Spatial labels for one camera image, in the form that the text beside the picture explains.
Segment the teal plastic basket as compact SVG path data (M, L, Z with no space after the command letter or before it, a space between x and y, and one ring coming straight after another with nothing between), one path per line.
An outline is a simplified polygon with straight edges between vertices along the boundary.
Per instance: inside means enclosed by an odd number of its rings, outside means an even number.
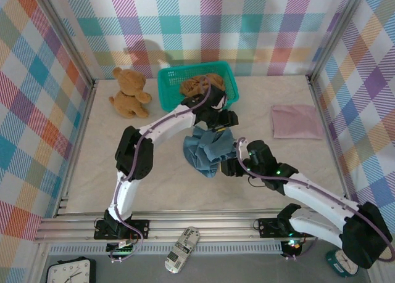
M185 98L180 92L183 81L208 73L216 73L224 79L225 92L228 96L227 107L239 100L238 86L230 65L225 61L216 61L159 70L157 84L162 109L171 112Z

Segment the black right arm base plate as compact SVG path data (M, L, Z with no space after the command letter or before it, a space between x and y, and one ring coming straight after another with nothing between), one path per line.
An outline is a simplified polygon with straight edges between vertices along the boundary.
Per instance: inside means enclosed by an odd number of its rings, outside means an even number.
M276 218L259 218L254 221L252 226L259 232L260 238L312 237L309 234L300 232L286 232L284 229L280 228Z

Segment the brown tank top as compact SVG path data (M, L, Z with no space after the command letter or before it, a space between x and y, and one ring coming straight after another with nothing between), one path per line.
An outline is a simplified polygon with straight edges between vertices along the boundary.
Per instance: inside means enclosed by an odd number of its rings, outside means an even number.
M184 80L181 83L180 92L186 97L205 94L209 88L209 84L222 91L226 90L224 79L220 75L216 73L208 73L206 75L198 75Z

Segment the black square wall clock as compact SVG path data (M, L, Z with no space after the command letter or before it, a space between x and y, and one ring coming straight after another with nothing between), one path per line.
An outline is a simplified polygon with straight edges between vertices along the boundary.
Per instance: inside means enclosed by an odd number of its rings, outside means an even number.
M84 256L51 265L45 283L96 283L96 261Z

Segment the aluminium frame side rail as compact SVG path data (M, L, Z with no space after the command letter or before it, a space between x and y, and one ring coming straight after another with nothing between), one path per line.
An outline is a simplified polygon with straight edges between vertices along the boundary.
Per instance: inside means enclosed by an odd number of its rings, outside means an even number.
M72 184L72 179L73 179L73 175L75 173L75 169L77 167L78 164L78 159L80 156L80 151L81 151L81 146L83 143L83 138L86 132L86 127L88 124L88 120L89 120L89 115L91 113L91 109L93 106L93 102L94 102L94 98L96 95L96 91L97 91L97 87L99 84L99 80L95 80L92 87L90 87L89 91L88 91L88 97L86 100L86 105L85 105L85 109L83 112L83 116L82 119L80 121L80 125L78 127L78 132L77 132L77 136L76 136L76 141L75 144L71 150L71 154L70 154L70 161L69 164L67 166L67 171L64 175L64 180L61 184L60 187L60 191L58 193L56 202L55 202L55 207L54 210L52 212L51 218L56 218L58 216L58 212L62 210L62 205L61 203L63 201L67 202L68 198L69 198L69 190L70 190L70 186Z
M334 144L333 138L331 136L331 131L330 131L329 125L327 123L327 120L325 118L324 109L323 109L323 107L320 104L320 101L319 101L319 98L318 98L318 94L316 93L316 90L315 90L315 87L314 87L314 83L312 82L311 78L308 75L306 75L305 78L306 78L306 81L307 81L307 85L309 87L310 94L312 96L312 100L313 100L314 105L316 106L316 108L318 110L319 117L320 117L320 119L322 121L322 124L323 124L323 129L324 129L324 133L325 133L325 139L326 139L326 142L327 142L327 144L329 146L330 154L331 154L331 157L332 157L332 159L334 161L337 174L339 176L339 180L340 180L340 183L341 183L341 186L342 186L342 190L343 190L343 196L345 196L345 198L347 198L348 200L352 200L352 196L351 196L351 194L349 192L349 189L348 189L348 187L346 185L346 180L345 180L345 177L343 175L343 170L341 168L341 165L340 165L337 153L336 153L335 144Z

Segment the aluminium frame cross rail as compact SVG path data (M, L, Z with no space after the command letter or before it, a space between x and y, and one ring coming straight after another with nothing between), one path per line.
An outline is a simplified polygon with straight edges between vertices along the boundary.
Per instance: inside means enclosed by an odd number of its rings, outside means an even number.
M145 242L174 242L184 229L195 227L203 242L244 242L266 240L289 240L285 238L260 238L253 223L259 218L277 218L273 210L220 210L220 211L152 211L134 212L130 220L149 220L148 238ZM56 218L42 220L35 242L109 242L118 240L95 240L94 221L103 213L64 213ZM312 234L311 230L297 232Z

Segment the aluminium frame post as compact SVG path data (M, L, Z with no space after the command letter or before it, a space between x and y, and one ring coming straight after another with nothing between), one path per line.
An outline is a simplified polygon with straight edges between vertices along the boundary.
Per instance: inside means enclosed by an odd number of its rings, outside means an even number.
M61 43L64 45L65 50L68 52L76 68L80 72L83 80L86 82L86 84L89 85L89 87L93 88L95 85L95 79L89 72L88 67L86 66L82 56L77 51L76 45L72 41L70 34L68 33L63 21L59 17L56 9L52 5L51 0L37 0L37 2L39 6L43 9L43 12L48 18Z
M311 83L314 83L323 71L330 55L343 36L345 29L349 25L361 1L362 0L341 0L337 5L333 18L328 25L329 31L325 32L324 39L317 48L313 63L308 71L307 77Z

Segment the brown teddy bear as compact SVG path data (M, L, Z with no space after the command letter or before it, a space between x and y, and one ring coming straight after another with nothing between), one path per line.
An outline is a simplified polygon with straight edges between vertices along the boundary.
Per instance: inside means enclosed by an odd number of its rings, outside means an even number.
M110 104L124 118L147 118L149 111L143 105L150 103L152 97L144 91L146 77L140 72L120 67L114 68L112 73L119 91L109 97Z

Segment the pink tank top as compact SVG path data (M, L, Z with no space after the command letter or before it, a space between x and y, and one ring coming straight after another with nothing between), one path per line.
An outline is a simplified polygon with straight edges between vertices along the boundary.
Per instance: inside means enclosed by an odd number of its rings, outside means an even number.
M276 139L322 139L323 125L311 105L273 105L272 131Z

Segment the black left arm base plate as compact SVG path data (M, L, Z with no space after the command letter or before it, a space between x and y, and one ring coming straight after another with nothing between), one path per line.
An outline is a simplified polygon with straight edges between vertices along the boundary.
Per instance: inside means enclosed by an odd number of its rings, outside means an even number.
M94 234L93 239L95 240L121 240L121 239L139 239L140 235L135 231L130 229L130 227L135 228L137 231L142 233L143 238L148 238L149 233L149 220L147 219L127 219L125 221L129 227L125 226L118 221L105 220L103 218L98 218L94 221Z

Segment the blue tank top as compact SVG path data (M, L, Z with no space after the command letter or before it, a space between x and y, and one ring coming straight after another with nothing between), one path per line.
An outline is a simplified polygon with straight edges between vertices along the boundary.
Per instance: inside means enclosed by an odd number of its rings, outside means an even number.
M198 126L183 141L183 154L187 162L207 178L213 178L220 163L236 157L235 138L231 129L212 132Z

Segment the teal alarm clock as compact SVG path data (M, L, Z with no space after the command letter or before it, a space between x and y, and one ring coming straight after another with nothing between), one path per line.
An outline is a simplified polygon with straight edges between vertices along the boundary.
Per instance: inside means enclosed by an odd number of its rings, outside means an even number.
M340 277L354 277L359 272L359 267L346 256L343 250L331 250L326 254L325 258Z

